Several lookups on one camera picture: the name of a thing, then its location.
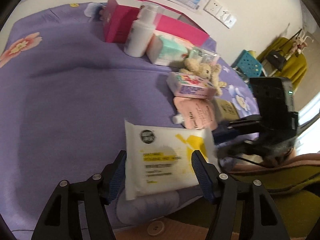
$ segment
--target button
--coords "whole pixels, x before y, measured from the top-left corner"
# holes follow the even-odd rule
[[[162,221],[152,222],[147,229],[147,232],[150,236],[158,236],[164,231],[164,223]]]

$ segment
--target plastic crate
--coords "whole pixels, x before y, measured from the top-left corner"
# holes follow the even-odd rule
[[[252,57],[245,49],[233,63],[232,68],[234,70],[240,69],[248,78],[259,77],[262,72],[262,64]]]

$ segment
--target bed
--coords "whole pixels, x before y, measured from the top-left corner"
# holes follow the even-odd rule
[[[88,4],[66,4],[15,23],[0,58],[0,213],[20,240],[36,222],[59,181],[88,179],[126,149],[124,119],[172,123],[170,71],[105,43]],[[258,109],[247,85],[221,58],[221,98],[241,117]],[[172,213],[202,195],[199,186],[126,201],[124,188],[107,213],[114,230]],[[88,234],[83,204],[83,234]]]

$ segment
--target wall switch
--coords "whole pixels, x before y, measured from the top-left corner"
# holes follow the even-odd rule
[[[216,0],[209,0],[207,5],[204,7],[204,10],[212,16],[216,16],[221,8],[222,6]]]
[[[222,7],[220,11],[217,13],[216,18],[222,23],[224,23],[228,19],[229,15],[229,10],[225,7]]]
[[[223,22],[225,26],[231,29],[237,22],[237,18],[233,15],[229,15],[228,18]]]

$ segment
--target yellow clothing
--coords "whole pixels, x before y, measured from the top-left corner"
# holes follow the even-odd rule
[[[278,50],[282,45],[284,45],[288,41],[287,38],[280,37],[276,39],[264,52],[262,52],[257,60],[262,62],[264,58],[269,54],[272,50]],[[293,41],[289,41],[280,51],[281,55],[286,55],[291,49]],[[284,65],[282,71],[277,71],[274,76],[276,77],[287,77],[291,80],[293,89],[296,90],[299,86],[302,78],[307,72],[307,61],[303,54],[300,54],[298,57],[292,55],[291,58],[288,59],[287,63]]]
[[[252,183],[255,179],[272,196],[284,225],[291,238],[303,237],[310,233],[320,214],[320,197],[307,190],[307,186],[320,183],[320,166],[296,166],[277,171],[262,171],[237,174],[240,181]],[[242,201],[237,202],[234,232],[240,231]],[[170,219],[209,228],[216,206],[204,198],[167,216]]]

